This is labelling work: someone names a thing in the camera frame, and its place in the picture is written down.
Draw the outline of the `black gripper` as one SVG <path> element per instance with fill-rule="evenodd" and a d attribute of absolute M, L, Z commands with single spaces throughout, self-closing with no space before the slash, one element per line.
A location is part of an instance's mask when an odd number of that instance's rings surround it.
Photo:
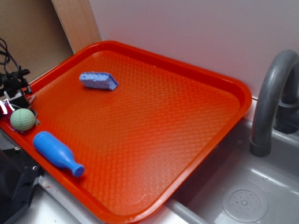
<path fill-rule="evenodd" d="M 28 69 L 0 74 L 0 96 L 5 96 L 13 105 L 30 105 L 26 95 L 32 94 L 28 81 L 24 78 L 30 71 Z"/>

